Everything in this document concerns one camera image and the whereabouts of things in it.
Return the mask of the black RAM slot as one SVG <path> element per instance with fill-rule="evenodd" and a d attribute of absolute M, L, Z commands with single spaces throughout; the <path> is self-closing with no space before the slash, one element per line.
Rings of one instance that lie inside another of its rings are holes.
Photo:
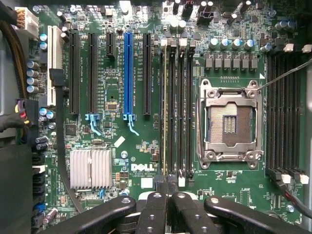
<path fill-rule="evenodd" d="M 193 128 L 193 55 L 195 52 L 196 42 L 190 40 L 190 45 L 187 54 L 187 69 L 186 69 L 186 173 L 189 180 L 193 179 L 192 167 L 192 128 Z"/>
<path fill-rule="evenodd" d="M 184 169 L 184 146 L 183 146 L 183 120 L 184 120 L 184 55 L 187 46 L 187 39 L 179 39 L 178 69 L 177 69 L 177 167 L 178 167 L 178 186 L 185 187 L 185 169 Z"/>
<path fill-rule="evenodd" d="M 287 173 L 296 181 L 300 180 L 300 175 L 298 171 L 298 155 L 299 147 L 298 141 L 298 127 L 299 117 L 298 117 L 298 106 L 300 98 L 298 97 L 298 85 L 296 72 L 288 75 L 285 78 L 286 81 L 286 166 L 285 169 Z"/>
<path fill-rule="evenodd" d="M 291 75 L 290 82 L 292 85 L 292 123 L 293 123 L 293 159 L 291 168 L 294 169 L 294 179 L 297 183 L 306 185 L 309 183 L 309 176 L 300 163 L 304 163 L 304 102 L 305 102 L 305 85 L 306 74 L 302 70 L 307 66 L 307 56 L 312 53 L 312 44 L 297 44 L 295 52 L 291 57 L 292 65 L 295 71 Z"/>
<path fill-rule="evenodd" d="M 291 176 L 287 173 L 284 168 L 284 97 L 285 97 L 285 85 L 284 78 L 281 78 L 277 83 L 277 91 L 278 91 L 278 166 L 277 169 L 281 173 L 281 180 L 286 185 L 290 184 Z"/>
<path fill-rule="evenodd" d="M 175 127 L 174 127 L 174 109 L 175 109 L 175 103 L 174 103 L 174 85 L 175 85 L 175 58 L 176 58 L 176 48 L 177 43 L 175 39 L 172 39 L 170 41 L 170 51 L 169 51 L 169 94 L 168 94 L 168 114 L 169 114 L 169 129 L 168 129 L 168 143 L 169 143 L 169 159 L 168 159 L 168 171 L 169 174 L 173 174 L 175 172 L 175 166 L 174 166 L 174 133 L 175 133 Z"/>
<path fill-rule="evenodd" d="M 266 174 L 269 178 L 275 179 L 275 155 L 274 155 L 274 118 L 275 118 L 275 97 L 274 97 L 274 85 L 270 81 L 275 78 L 275 65 L 274 56 L 267 55 L 266 66 L 266 87 L 263 89 L 266 91 Z"/>

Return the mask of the installed RAM module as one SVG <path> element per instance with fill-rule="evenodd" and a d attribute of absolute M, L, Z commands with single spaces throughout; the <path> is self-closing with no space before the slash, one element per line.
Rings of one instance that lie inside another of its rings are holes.
<path fill-rule="evenodd" d="M 162 174 L 166 176 L 166 62 L 167 62 L 167 39 L 162 39 L 160 42 L 161 57 L 160 57 L 160 113 L 161 113 L 161 152 L 162 152 Z"/>

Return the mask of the silver finned heatsink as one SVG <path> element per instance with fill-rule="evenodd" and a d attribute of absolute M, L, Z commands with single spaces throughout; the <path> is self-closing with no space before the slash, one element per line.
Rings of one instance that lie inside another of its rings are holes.
<path fill-rule="evenodd" d="M 70 152 L 72 189 L 108 188 L 112 184 L 111 150 L 82 149 Z"/>

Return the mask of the silver CPU socket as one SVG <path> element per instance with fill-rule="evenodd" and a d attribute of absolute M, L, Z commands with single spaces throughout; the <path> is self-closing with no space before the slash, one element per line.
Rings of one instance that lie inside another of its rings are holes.
<path fill-rule="evenodd" d="M 254 170 L 263 156 L 262 94 L 256 80 L 245 87 L 216 87 L 203 79 L 196 107 L 197 155 L 212 163 L 246 162 Z"/>

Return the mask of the black plastic shroud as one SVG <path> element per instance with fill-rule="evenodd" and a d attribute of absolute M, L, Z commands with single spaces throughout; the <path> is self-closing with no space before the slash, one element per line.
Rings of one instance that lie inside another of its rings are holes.
<path fill-rule="evenodd" d="M 0 234 L 30 234 L 32 152 L 28 145 L 0 149 Z"/>

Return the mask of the long black expansion slot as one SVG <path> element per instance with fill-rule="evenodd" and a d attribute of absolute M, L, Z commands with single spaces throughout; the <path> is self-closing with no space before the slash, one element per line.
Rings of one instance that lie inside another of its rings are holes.
<path fill-rule="evenodd" d="M 151 34 L 143 34 L 143 114 L 151 115 L 152 42 Z"/>
<path fill-rule="evenodd" d="M 69 114 L 79 114 L 80 95 L 80 39 L 76 29 L 71 30 L 69 44 Z"/>
<path fill-rule="evenodd" d="M 88 114 L 86 120 L 90 121 L 91 130 L 98 136 L 101 136 L 102 132 L 98 128 L 98 37 L 95 33 L 88 33 L 88 52 Z"/>

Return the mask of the blue expansion slot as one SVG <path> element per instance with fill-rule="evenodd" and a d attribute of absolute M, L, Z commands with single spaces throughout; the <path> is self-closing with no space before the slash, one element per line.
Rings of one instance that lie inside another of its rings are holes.
<path fill-rule="evenodd" d="M 136 115 L 133 113 L 133 87 L 134 87 L 134 41 L 133 33 L 124 33 L 124 105 L 123 105 L 123 120 L 127 122 L 130 132 L 139 136 L 139 133 L 134 129 L 134 121 Z"/>

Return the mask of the thin metal locking lever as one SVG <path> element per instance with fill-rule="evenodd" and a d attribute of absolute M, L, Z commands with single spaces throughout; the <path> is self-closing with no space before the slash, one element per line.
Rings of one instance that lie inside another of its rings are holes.
<path fill-rule="evenodd" d="M 295 67 L 295 68 L 293 68 L 293 69 L 287 71 L 286 73 L 284 73 L 284 74 L 282 74 L 282 75 L 280 75 L 280 76 L 274 78 L 273 80 L 267 82 L 265 85 L 259 87 L 257 90 L 260 91 L 260 90 L 262 90 L 262 89 L 264 89 L 264 88 L 270 86 L 271 84 L 273 84 L 273 83 L 279 81 L 280 79 L 282 79 L 282 78 L 284 78 L 284 77 L 286 77 L 286 76 L 288 76 L 288 75 L 290 75 L 290 74 L 292 74 L 292 73 L 295 73 L 295 72 L 297 72 L 297 71 L 300 71 L 301 69 L 307 67 L 307 66 L 310 65 L 310 64 L 312 64 L 312 58 L 309 59 L 307 62 L 305 62 L 305 63 L 303 63 L 303 64 L 301 64 L 301 65 L 299 65 L 299 66 L 297 66 L 297 67 Z"/>

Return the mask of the short black expansion slot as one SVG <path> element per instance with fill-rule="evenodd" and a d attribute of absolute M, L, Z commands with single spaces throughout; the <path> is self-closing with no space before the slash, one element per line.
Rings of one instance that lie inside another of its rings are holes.
<path fill-rule="evenodd" d="M 106 33 L 106 56 L 109 59 L 115 59 L 116 56 L 116 36 L 114 32 Z"/>

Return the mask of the white expansion slot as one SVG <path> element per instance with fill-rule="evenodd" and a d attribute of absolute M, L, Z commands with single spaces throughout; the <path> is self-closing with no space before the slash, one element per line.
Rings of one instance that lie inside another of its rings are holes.
<path fill-rule="evenodd" d="M 50 69 L 62 69 L 62 31 L 57 26 L 47 26 L 47 105 L 56 105 L 56 92 L 50 80 Z"/>

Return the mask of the black CPU power socket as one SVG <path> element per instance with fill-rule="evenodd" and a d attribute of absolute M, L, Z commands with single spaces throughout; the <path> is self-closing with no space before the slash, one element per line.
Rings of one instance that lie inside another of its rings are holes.
<path fill-rule="evenodd" d="M 208 25 L 214 19 L 213 5 L 200 6 L 197 11 L 197 25 Z"/>

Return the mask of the white main power connector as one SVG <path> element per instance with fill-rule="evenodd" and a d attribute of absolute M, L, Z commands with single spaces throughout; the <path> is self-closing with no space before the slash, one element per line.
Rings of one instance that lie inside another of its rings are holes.
<path fill-rule="evenodd" d="M 17 26 L 14 29 L 31 39 L 39 39 L 39 19 L 27 7 L 15 7 Z"/>

